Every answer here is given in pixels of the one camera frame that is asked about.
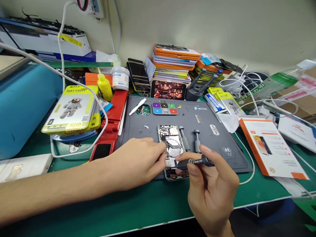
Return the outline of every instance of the yellow glue bottle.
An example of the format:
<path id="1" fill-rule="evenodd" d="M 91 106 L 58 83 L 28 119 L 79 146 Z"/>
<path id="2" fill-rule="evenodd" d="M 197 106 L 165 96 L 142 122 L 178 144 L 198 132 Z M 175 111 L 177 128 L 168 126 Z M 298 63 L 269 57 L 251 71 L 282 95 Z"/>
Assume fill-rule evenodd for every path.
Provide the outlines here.
<path id="1" fill-rule="evenodd" d="M 100 91 L 103 95 L 103 99 L 106 101 L 112 100 L 113 93 L 111 89 L 111 85 L 108 79 L 105 78 L 105 76 L 101 73 L 100 68 L 98 68 L 99 74 L 98 74 L 98 86 L 100 88 Z"/>

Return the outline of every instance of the phone logic board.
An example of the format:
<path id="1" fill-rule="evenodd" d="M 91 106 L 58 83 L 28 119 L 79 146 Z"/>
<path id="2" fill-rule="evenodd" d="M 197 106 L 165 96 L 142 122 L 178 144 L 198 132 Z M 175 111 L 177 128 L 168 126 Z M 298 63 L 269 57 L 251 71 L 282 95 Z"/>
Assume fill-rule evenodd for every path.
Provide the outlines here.
<path id="1" fill-rule="evenodd" d="M 188 171 L 185 171 L 183 175 L 177 175 L 175 172 L 178 164 L 175 157 L 185 151 L 178 126 L 175 124 L 158 125 L 158 135 L 159 141 L 166 144 L 166 179 L 168 181 L 173 181 L 189 177 Z"/>

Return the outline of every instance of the white jar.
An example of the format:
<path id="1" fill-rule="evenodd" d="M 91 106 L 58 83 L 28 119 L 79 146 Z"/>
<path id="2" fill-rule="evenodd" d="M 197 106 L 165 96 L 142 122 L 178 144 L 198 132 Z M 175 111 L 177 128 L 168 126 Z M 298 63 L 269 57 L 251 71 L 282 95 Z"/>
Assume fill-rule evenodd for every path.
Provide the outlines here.
<path id="1" fill-rule="evenodd" d="M 113 85 L 112 85 L 113 90 L 128 91 L 129 70 L 120 66 L 113 67 L 112 80 L 113 80 Z"/>

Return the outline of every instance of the plastic bottle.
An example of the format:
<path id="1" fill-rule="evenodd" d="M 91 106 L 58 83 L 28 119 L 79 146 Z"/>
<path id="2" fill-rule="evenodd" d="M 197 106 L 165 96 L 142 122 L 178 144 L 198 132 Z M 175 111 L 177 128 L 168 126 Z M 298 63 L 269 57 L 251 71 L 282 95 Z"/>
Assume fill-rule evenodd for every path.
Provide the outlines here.
<path id="1" fill-rule="evenodd" d="M 311 60 L 304 60 L 297 64 L 295 67 L 288 70 L 278 72 L 268 77 L 261 82 L 257 87 L 251 90 L 251 93 L 255 100 L 268 99 L 278 92 L 285 90 L 299 81 L 306 70 L 310 70 L 316 66 L 316 62 Z M 252 102 L 250 93 L 245 94 L 237 100 L 237 103 L 241 106 Z M 249 104 L 243 107 L 244 111 L 250 110 L 253 104 Z"/>
<path id="2" fill-rule="evenodd" d="M 128 91 L 129 70 L 121 66 L 112 68 L 113 90 Z"/>
<path id="3" fill-rule="evenodd" d="M 99 89 L 103 95 L 103 99 L 106 101 L 112 100 L 113 93 L 111 89 L 111 85 L 108 79 L 105 78 L 105 76 L 101 73 L 100 68 L 98 68 L 99 74 L 98 74 L 98 86 Z"/>

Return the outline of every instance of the gray silicone mat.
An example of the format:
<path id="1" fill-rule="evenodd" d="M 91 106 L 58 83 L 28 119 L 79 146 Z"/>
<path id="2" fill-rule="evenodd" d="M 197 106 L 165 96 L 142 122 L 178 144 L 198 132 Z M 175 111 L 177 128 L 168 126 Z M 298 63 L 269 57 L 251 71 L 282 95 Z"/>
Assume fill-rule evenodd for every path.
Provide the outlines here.
<path id="1" fill-rule="evenodd" d="M 198 129 L 200 130 L 199 139 L 201 144 L 220 153 L 236 173 L 252 171 L 251 164 L 235 142 L 235 139 L 226 130 L 224 125 L 219 123 L 206 102 L 147 98 L 144 104 L 150 107 L 150 115 L 138 115 L 135 112 L 129 116 L 128 114 L 131 110 L 142 99 L 142 97 L 135 96 L 128 98 L 125 123 L 122 135 L 118 137 L 117 148 L 131 138 L 152 137 L 155 142 L 158 142 L 157 126 L 159 124 L 176 124 L 184 127 L 184 134 L 190 144 L 191 152 L 195 151 L 193 130 Z M 159 101 L 175 104 L 178 114 L 175 116 L 164 116 L 152 113 L 152 103 Z M 195 115 L 200 117 L 202 123 L 197 122 Z M 217 132 L 215 129 L 215 132 L 213 132 L 210 125 L 212 125 L 213 129 L 215 126 Z"/>

